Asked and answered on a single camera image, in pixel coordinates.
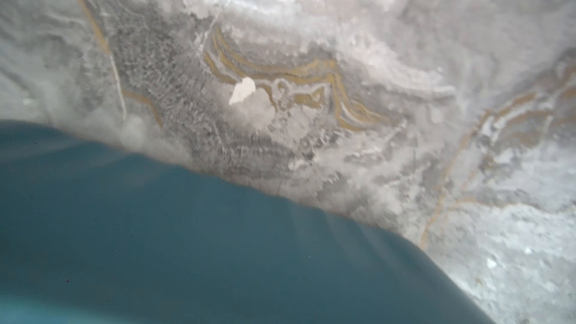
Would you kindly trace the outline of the teal plastic storage tray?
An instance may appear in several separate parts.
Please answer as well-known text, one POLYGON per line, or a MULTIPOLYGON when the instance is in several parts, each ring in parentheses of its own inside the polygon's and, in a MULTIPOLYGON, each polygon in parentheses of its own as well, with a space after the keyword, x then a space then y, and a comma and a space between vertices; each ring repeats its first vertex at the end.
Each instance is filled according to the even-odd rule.
POLYGON ((489 323, 415 245, 288 199, 1 123, 3 323, 489 323))

